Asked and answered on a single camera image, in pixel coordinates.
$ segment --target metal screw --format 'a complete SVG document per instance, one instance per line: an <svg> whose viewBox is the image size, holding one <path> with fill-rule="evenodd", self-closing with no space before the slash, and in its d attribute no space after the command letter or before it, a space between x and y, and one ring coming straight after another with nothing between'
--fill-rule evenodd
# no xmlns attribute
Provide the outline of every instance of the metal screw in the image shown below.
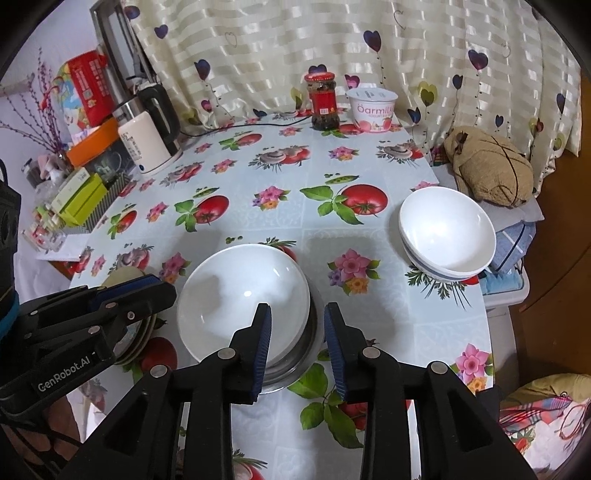
<svg viewBox="0 0 591 480"><path fill-rule="evenodd" d="M236 351L233 348L222 348L217 353L217 356L222 360L230 360L234 355L236 355Z"/></svg>
<svg viewBox="0 0 591 480"><path fill-rule="evenodd" d="M152 375L154 378L160 378L165 376L167 371L168 368L166 365L155 365L150 369L150 375Z"/></svg>
<svg viewBox="0 0 591 480"><path fill-rule="evenodd" d="M433 362L431 364L431 370L433 370L437 375L443 375L447 372L447 365L443 362Z"/></svg>
<svg viewBox="0 0 591 480"><path fill-rule="evenodd" d="M367 346L363 349L363 356L367 358L379 357L379 350L374 346Z"/></svg>

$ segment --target stack of bowls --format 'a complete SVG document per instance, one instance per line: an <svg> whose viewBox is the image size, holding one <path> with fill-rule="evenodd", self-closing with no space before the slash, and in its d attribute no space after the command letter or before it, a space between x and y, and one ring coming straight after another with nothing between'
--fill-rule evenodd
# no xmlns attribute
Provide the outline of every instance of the stack of bowls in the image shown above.
<svg viewBox="0 0 591 480"><path fill-rule="evenodd" d="M443 282L467 280L492 261L495 229L470 197L427 187L402 203L398 226L404 250L417 268Z"/></svg>
<svg viewBox="0 0 591 480"><path fill-rule="evenodd" d="M227 347L252 323L259 303L271 306L271 341L263 393L291 385L312 365L324 338L322 300L281 250L236 245L212 255L187 279L178 300L181 340L198 362Z"/></svg>

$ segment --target table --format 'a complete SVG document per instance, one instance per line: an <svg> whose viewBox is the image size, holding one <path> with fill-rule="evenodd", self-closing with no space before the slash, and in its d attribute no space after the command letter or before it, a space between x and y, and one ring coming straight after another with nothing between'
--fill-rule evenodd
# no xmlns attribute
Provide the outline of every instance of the table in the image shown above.
<svg viewBox="0 0 591 480"><path fill-rule="evenodd" d="M436 184L435 175L401 125L361 134L346 115L332 132L311 129L309 119L283 127L251 119L200 138L167 170L136 178L121 193L91 234L85 268L72 286L99 285L113 269L134 265L180 292L213 253L265 242L293 255L323 301L338 302L368 345L409 364L446 362L473 392L491 387L491 341L478 282L436 282L402 249L398 209L413 190ZM293 119L277 115L272 122ZM173 343L179 367L194 363L179 338L175 307L162 317L167 323L154 334ZM243 462L239 479L359 478L364 408L338 405L324 360L321 352L291 390L233 406L234 448L267 463L259 471ZM132 372L112 367L85 391L108 413L132 385ZM408 416L416 477L412 404Z"/></svg>

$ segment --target jar label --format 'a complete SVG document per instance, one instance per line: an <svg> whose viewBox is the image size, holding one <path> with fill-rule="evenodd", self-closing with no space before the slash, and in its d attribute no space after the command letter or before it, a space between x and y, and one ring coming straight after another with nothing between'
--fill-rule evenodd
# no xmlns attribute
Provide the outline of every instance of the jar label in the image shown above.
<svg viewBox="0 0 591 480"><path fill-rule="evenodd" d="M336 112L336 96L332 92L314 92L310 94L312 100L312 112L320 115L329 115Z"/></svg>

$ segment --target kettle handle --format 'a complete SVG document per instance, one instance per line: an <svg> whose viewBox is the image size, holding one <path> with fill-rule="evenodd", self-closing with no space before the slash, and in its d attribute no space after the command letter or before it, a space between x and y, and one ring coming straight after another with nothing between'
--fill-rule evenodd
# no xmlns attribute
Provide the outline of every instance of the kettle handle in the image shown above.
<svg viewBox="0 0 591 480"><path fill-rule="evenodd" d="M162 85L156 84L140 90L137 95L144 106L150 101L150 99L155 99L158 102L158 105L160 106L159 110L164 115L164 119L168 123L168 128L170 130L162 141L165 144L174 142L181 132L181 123L178 120L177 112L174 111L173 103L170 101L166 89ZM146 110L152 114L152 109L146 108Z"/></svg>

